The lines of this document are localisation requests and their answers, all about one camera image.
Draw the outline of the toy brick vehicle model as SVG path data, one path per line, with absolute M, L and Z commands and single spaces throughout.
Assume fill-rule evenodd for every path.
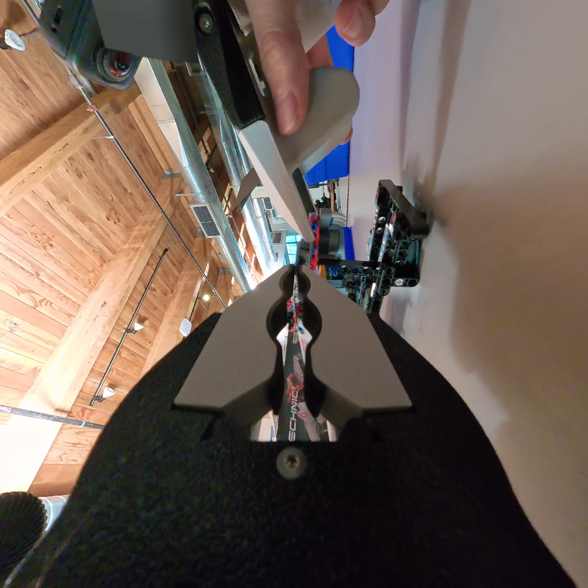
M 430 233 L 424 212 L 403 195 L 402 187 L 380 180 L 376 190 L 373 226 L 369 233 L 366 260 L 356 260 L 351 229 L 334 209 L 334 189 L 315 201 L 312 217 L 315 233 L 311 269 L 366 313 L 379 315 L 385 297 L 393 288 L 412 288 L 420 281 L 422 245 Z M 312 335 L 303 324 L 303 294 L 294 278 L 293 293 L 286 303 L 288 335 L 283 363 L 285 391 L 278 416 L 274 416 L 277 440 L 318 442 L 332 440 L 330 423 L 313 416 L 305 398 L 305 354 Z

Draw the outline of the black ribbed round object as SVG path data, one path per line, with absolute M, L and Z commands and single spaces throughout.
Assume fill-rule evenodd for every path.
M 1 582 L 40 539 L 47 521 L 42 501 L 28 492 L 1 494 Z

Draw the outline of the silver ventilation duct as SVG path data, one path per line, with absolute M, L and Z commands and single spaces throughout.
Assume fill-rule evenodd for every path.
M 210 206 L 219 229 L 215 239 L 242 293 L 251 291 L 251 273 L 231 229 L 195 137 L 161 60 L 143 58 L 135 80 L 164 133 L 189 193 L 196 204 Z

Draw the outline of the ceiling vent grille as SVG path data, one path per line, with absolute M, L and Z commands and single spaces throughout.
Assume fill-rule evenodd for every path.
M 190 209 L 205 237 L 216 239 L 222 235 L 221 228 L 217 223 L 217 219 L 213 214 L 210 204 L 195 203 L 190 205 Z

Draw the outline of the blue plastic bin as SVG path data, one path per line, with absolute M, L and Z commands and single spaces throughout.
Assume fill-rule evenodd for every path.
M 332 26 L 326 34 L 336 68 L 354 69 L 355 48 L 343 40 Z M 307 184 L 317 185 L 329 180 L 345 178 L 349 174 L 350 142 L 338 145 L 305 174 Z

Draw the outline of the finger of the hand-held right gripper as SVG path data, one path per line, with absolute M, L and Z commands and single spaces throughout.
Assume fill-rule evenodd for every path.
M 248 172 L 240 183 L 236 200 L 236 213 L 240 213 L 253 191 L 262 183 L 256 172 Z
M 317 148 L 308 121 L 281 136 L 267 120 L 258 120 L 239 129 L 238 137 L 277 211 L 302 239 L 312 240 L 309 216 L 316 210 L 301 170 Z

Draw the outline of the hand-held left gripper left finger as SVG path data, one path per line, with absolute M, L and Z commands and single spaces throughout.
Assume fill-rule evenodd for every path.
M 283 266 L 220 315 L 173 407 L 252 426 L 279 413 L 285 379 L 277 335 L 288 325 L 295 267 Z

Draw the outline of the grey desk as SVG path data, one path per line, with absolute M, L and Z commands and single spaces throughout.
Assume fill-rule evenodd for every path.
M 390 1 L 357 48 L 349 224 L 380 179 L 432 217 L 382 318 L 457 390 L 587 587 L 587 1 Z

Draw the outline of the person's right hand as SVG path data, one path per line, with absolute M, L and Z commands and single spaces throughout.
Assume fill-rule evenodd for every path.
M 338 35 L 353 47 L 365 44 L 376 26 L 376 17 L 388 1 L 342 1 L 334 16 Z M 308 51 L 296 22 L 294 1 L 245 1 L 259 48 L 282 135 L 302 126 L 309 95 L 309 71 L 333 67 L 326 35 Z

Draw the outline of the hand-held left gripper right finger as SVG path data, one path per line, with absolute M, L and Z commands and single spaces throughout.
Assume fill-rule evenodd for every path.
M 299 269 L 306 350 L 305 400 L 337 428 L 350 420 L 412 407 L 368 314 L 312 273 Z

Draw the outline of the corrugated silver duct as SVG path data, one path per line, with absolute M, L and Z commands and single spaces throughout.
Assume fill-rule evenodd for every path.
M 252 195 L 247 198 L 239 196 L 243 180 L 249 172 L 253 171 L 251 162 L 237 137 L 234 126 L 224 111 L 209 75 L 206 72 L 200 72 L 196 75 L 196 83 L 215 134 L 231 187 L 237 197 L 237 202 L 231 205 L 232 214 L 236 215 L 238 212 L 242 214 L 262 274 L 264 276 L 271 275 L 276 269 L 276 261 L 265 212 Z

